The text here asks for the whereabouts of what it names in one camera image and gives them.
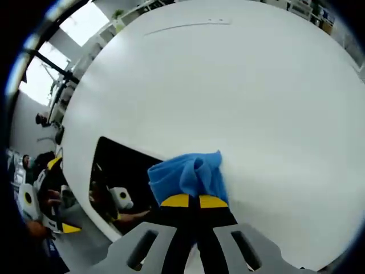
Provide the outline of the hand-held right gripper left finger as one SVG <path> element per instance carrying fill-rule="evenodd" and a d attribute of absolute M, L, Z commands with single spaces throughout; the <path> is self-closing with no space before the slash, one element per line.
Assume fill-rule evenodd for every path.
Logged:
<path fill-rule="evenodd" d="M 187 194 L 167 198 L 85 273 L 183 273 L 192 246 L 192 201 Z"/>

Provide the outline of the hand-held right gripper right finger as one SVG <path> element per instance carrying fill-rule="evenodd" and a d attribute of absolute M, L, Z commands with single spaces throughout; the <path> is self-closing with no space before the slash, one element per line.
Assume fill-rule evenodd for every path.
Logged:
<path fill-rule="evenodd" d="M 198 248 L 208 273 L 314 273 L 289 264 L 274 242 L 252 226 L 237 223 L 220 198 L 200 195 L 198 202 L 203 223 Z"/>

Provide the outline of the person's left hand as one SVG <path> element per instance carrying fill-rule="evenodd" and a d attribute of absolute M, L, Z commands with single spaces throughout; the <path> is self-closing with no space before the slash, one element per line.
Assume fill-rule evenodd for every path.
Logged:
<path fill-rule="evenodd" d="M 60 192 L 55 190 L 47 190 L 46 197 L 43 202 L 46 207 L 59 206 L 62 203 Z"/>

